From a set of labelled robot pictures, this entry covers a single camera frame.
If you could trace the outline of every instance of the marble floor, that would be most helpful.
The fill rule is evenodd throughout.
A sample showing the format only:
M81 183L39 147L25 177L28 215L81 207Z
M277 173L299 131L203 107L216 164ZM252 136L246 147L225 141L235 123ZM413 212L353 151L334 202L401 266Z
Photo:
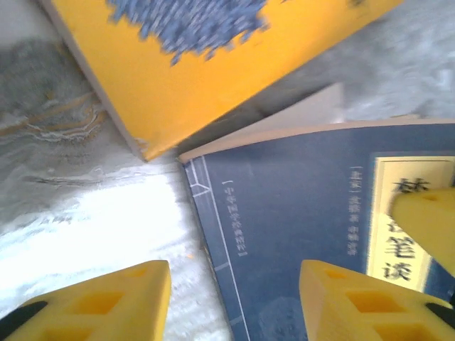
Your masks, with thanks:
M0 0L0 48L39 31L18 31L30 6ZM29 15L40 16L36 9ZM453 18L453 0L407 1L258 95L253 107L270 114L302 92L342 82L349 119L416 110L455 117ZM58 40L47 23L40 27L41 36ZM91 114L95 125L72 130L83 139L36 124L0 134L0 316L38 294L167 259L173 286L165 340L229 340L176 152L144 164L102 108ZM0 133L17 119L0 111Z

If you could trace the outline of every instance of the rectangular hole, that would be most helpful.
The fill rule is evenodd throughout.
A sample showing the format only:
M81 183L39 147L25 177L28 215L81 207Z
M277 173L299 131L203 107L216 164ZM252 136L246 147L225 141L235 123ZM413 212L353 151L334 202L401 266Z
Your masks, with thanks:
M39 341L85 341L88 339L93 330L91 329L75 329L75 328L59 328L46 330Z
M442 341L420 324L376 325L383 341Z
M92 293L82 297L70 313L86 315L105 315L116 306L123 293Z
M361 313L401 313L405 311L393 298L380 291L351 291L346 295Z

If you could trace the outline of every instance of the chinese characters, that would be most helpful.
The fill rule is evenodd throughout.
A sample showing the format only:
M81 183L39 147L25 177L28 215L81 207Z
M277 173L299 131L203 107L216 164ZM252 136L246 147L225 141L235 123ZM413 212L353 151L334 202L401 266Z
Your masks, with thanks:
M387 279L399 279L403 278L406 281L410 281L410 274L411 274L411 264L407 263L396 263L396 264L391 264L391 263L385 263L385 268L384 268L384 278Z
M357 254L359 242L359 222L360 222L360 209L362 192L362 170L360 166L350 168L349 177L349 198L348 198L348 213L349 213L349 227L348 227L348 255L355 256Z
M231 227L234 232L235 243L237 245L237 254L239 257L248 255L247 248L245 246L245 237L242 231L242 223L240 222L240 214L237 207L237 198L234 195L234 187L230 187L233 181L225 181L223 183L225 187L227 211L231 221Z
M397 186L395 188L395 192L412 193L428 190L427 186L429 185L429 182L422 178L416 178L414 182L409 181L406 178L402 178L398 183L394 183L394 185Z
M423 178L415 178L413 181L408 178L401 178L400 181L393 183L393 185L393 192L413 193L428 190L430 182ZM384 270L384 278L393 281L399 279L410 281L412 265L416 258L415 248L418 246L391 218L387 223L387 232L387 247L384 253L393 258L387 257L385 260L385 266L382 268Z

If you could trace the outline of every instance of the yellow book cover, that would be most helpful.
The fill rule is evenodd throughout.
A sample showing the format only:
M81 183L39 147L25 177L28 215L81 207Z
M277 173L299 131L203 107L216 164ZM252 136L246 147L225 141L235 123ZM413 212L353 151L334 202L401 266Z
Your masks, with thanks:
M402 0L42 0L150 160Z

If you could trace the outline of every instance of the black rubber pad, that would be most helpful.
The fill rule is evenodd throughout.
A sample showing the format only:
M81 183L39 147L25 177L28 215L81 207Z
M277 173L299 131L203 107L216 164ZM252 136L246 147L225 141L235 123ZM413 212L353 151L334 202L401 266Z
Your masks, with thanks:
M38 314L41 309L47 306L46 301L38 301L25 305L11 311L0 320L0 341L5 340L9 335L18 330L24 323Z
M441 320L450 325L455 330L455 310L444 307L436 303L427 303L427 308L430 309Z

